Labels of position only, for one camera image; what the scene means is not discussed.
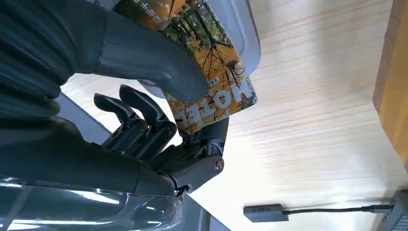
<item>cable connector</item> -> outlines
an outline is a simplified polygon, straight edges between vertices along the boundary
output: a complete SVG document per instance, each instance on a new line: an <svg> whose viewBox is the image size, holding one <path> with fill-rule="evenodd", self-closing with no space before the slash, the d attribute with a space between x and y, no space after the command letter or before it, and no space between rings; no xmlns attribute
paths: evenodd
<svg viewBox="0 0 408 231"><path fill-rule="evenodd" d="M291 214L300 213L348 213L348 212L369 212L369 213L389 213L393 205L370 205L356 208L311 208L299 210L284 210L282 205L262 205L244 207L243 213L252 222L275 222L288 221Z"/></svg>

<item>black robotic finger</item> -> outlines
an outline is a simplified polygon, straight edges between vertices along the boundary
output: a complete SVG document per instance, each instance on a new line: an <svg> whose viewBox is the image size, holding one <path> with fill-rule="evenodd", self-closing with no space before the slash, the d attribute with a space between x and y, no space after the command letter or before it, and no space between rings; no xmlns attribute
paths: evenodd
<svg viewBox="0 0 408 231"><path fill-rule="evenodd" d="M150 80L186 102L199 100L208 90L201 70L180 45L115 13L107 13L95 73Z"/></svg>
<svg viewBox="0 0 408 231"><path fill-rule="evenodd" d="M93 102L99 109L115 113L117 119L122 124L127 124L130 118L137 116L136 113L125 103L106 95L96 93L93 96Z"/></svg>
<svg viewBox="0 0 408 231"><path fill-rule="evenodd" d="M149 126L156 126L161 120L168 120L160 106L143 92L121 85L119 96L125 104L138 109Z"/></svg>

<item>chinese characters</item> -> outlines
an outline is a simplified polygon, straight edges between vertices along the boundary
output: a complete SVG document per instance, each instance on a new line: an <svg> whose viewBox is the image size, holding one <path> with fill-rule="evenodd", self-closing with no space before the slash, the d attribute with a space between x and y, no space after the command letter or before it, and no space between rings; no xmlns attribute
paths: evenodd
<svg viewBox="0 0 408 231"><path fill-rule="evenodd" d="M140 3L140 7L145 11L145 13L156 23L158 24L159 22L162 21L162 19L156 15L156 13L154 12L154 10L149 9L149 4L148 3L144 3L141 0L133 0L135 3Z"/></svg>

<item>wooden surface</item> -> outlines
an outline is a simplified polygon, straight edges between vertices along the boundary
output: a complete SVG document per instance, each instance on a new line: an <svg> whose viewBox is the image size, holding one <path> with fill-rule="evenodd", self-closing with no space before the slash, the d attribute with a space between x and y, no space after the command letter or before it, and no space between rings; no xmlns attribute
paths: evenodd
<svg viewBox="0 0 408 231"><path fill-rule="evenodd" d="M253 224L242 207L363 206L408 185L371 100L392 2L250 2L263 54L251 76L259 102L231 117L225 169L193 198L233 231L371 230L379 218L370 213ZM117 96L121 83L140 89L135 81L75 76L63 92L113 130L115 116L96 109L92 96Z"/></svg>

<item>metal pivot screw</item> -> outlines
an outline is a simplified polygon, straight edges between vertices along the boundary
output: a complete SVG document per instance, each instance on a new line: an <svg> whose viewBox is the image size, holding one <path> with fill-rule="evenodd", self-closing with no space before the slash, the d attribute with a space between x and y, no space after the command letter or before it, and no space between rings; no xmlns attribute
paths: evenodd
<svg viewBox="0 0 408 231"><path fill-rule="evenodd" d="M221 172L223 169L224 169L224 159L221 157L218 157L217 159L214 160L214 171Z"/></svg>

